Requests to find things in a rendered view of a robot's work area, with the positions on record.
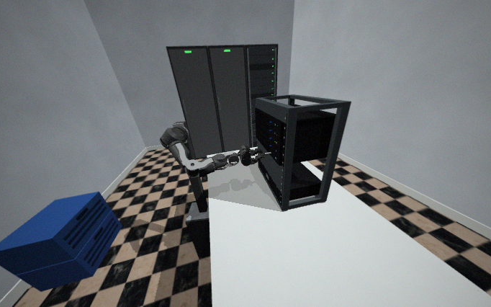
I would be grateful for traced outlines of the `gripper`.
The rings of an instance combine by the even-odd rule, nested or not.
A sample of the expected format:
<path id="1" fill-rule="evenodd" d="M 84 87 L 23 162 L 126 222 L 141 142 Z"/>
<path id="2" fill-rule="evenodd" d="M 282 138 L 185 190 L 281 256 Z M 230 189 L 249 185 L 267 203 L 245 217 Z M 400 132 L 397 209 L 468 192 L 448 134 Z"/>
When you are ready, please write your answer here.
<path id="1" fill-rule="evenodd" d="M 255 156 L 257 153 L 260 153 L 255 158 L 251 158 Z M 264 158 L 264 154 L 262 150 L 259 148 L 255 148 L 255 150 L 249 149 L 248 146 L 241 146 L 237 155 L 240 157 L 240 161 L 243 166 L 249 166 L 250 164 L 255 164 L 259 159 Z"/>

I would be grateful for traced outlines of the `black server rack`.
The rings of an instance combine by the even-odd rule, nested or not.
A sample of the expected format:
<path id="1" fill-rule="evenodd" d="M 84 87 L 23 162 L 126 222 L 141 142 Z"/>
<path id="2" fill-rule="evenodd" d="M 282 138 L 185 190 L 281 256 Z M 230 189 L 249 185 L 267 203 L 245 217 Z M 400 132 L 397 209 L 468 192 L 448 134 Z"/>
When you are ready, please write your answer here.
<path id="1" fill-rule="evenodd" d="M 301 106 L 296 99 L 319 104 Z M 350 106 L 350 101 L 296 94 L 256 98 L 257 146 L 264 154 L 258 168 L 283 212 L 327 201 Z M 333 108 L 336 114 L 322 111 Z M 301 162 L 323 158 L 321 181 Z M 309 198 L 296 200 L 304 197 Z"/>

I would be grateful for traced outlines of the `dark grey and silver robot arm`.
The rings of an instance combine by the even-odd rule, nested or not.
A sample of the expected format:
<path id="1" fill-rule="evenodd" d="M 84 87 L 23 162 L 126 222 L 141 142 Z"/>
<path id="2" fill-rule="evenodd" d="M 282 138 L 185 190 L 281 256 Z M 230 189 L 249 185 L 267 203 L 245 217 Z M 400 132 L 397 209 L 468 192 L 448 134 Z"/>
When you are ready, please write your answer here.
<path id="1" fill-rule="evenodd" d="M 204 177 L 215 170 L 223 170 L 229 166 L 235 166 L 239 162 L 236 152 L 219 153 L 201 161 L 189 160 L 189 150 L 185 146 L 189 137 L 188 130 L 183 123 L 173 124 L 172 128 L 167 128 L 160 138 L 163 147 L 167 148 L 180 167 L 191 178 Z M 227 159 L 229 163 L 227 162 Z"/>

